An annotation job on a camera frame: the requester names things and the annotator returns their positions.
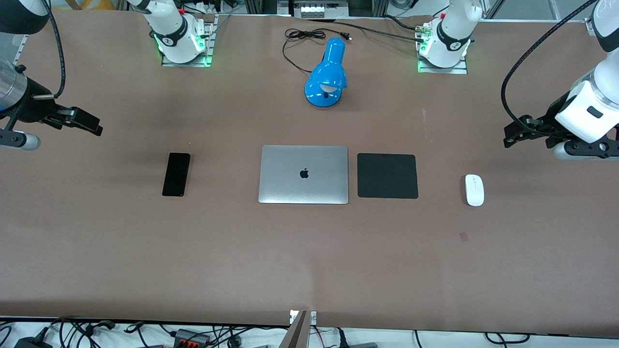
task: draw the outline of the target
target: silver cylinder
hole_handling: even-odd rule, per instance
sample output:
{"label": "silver cylinder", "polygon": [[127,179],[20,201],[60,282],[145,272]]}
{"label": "silver cylinder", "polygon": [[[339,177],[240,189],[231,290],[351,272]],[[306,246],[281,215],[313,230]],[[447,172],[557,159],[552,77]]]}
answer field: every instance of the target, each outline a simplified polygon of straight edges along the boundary
{"label": "silver cylinder", "polygon": [[0,111],[15,105],[24,96],[28,79],[15,71],[15,66],[0,58]]}

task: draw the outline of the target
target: white floor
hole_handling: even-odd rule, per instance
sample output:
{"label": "white floor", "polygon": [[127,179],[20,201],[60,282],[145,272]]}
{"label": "white floor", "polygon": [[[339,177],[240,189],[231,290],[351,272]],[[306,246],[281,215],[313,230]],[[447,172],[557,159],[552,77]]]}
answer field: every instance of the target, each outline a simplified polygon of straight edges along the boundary
{"label": "white floor", "polygon": [[[7,341],[1,346],[2,348],[14,347],[18,339],[23,337],[34,337],[47,324],[45,323],[12,323],[8,324],[12,327],[12,332]],[[128,324],[117,324],[112,331],[105,328],[98,328],[95,331],[93,339],[101,346],[101,348],[143,348],[144,345],[140,341],[137,333],[128,334],[123,330]],[[55,330],[58,330],[59,325],[54,325]],[[211,326],[175,326],[165,325],[167,330],[190,329],[195,332],[211,331]],[[65,324],[63,334],[68,336],[71,326]],[[339,347],[340,339],[336,329],[321,328],[327,330],[322,332],[322,338],[326,347],[337,345]],[[45,342],[51,344],[54,348],[61,347],[59,334],[54,330],[49,330]],[[141,329],[145,342],[154,348],[154,346],[163,345],[165,347],[173,347],[174,339],[165,333],[158,325],[144,325]],[[0,331],[0,341],[4,338],[6,330]],[[311,330],[312,334],[309,339],[308,348],[322,348],[318,335]],[[346,338],[349,345],[363,344],[375,342],[378,348],[418,348],[415,342],[413,331],[406,330],[378,330],[378,329],[349,329],[344,328]],[[286,330],[284,329],[252,329],[240,335],[241,348],[257,348],[261,346],[269,346],[269,348],[277,348],[284,338]],[[502,348],[485,340],[483,334],[480,333],[455,333],[442,331],[419,331],[419,339],[423,348]],[[504,335],[506,340],[518,340],[522,336]],[[71,347],[75,347],[77,337],[72,341]],[[81,348],[89,348],[90,344],[86,339],[80,343]],[[556,337],[556,336],[532,336],[528,342],[518,345],[509,345],[510,348],[576,348],[576,347],[619,347],[619,340],[616,339],[594,339],[581,337]],[[227,348],[224,343],[219,348]]]}

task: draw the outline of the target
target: blue device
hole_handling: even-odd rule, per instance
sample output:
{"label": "blue device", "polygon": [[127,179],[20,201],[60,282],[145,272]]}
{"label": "blue device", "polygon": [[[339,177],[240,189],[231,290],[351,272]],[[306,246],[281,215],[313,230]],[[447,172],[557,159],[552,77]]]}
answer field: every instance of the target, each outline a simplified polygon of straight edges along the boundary
{"label": "blue device", "polygon": [[348,86],[342,66],[346,43],[339,37],[327,41],[322,61],[314,68],[305,84],[305,98],[319,108],[328,108],[339,102],[342,89]]}

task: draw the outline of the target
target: red wire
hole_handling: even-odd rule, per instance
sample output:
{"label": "red wire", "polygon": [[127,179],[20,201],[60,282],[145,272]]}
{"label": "red wire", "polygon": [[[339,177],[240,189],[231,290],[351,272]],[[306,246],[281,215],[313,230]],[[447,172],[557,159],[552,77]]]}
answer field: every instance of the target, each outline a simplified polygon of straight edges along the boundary
{"label": "red wire", "polygon": [[324,341],[322,340],[322,336],[320,335],[320,331],[318,330],[318,327],[314,326],[314,330],[316,330],[316,333],[318,334],[318,338],[320,338],[320,343],[322,344],[322,348],[327,348],[324,345]]}

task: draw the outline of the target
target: black smartphone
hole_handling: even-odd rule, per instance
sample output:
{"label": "black smartphone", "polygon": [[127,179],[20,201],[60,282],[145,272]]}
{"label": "black smartphone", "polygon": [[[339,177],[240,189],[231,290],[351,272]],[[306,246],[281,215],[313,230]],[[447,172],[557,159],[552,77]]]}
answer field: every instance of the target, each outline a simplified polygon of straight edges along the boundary
{"label": "black smartphone", "polygon": [[165,181],[163,183],[164,196],[183,197],[185,194],[185,184],[189,171],[189,154],[179,154],[170,152],[168,158],[168,169],[165,171]]}

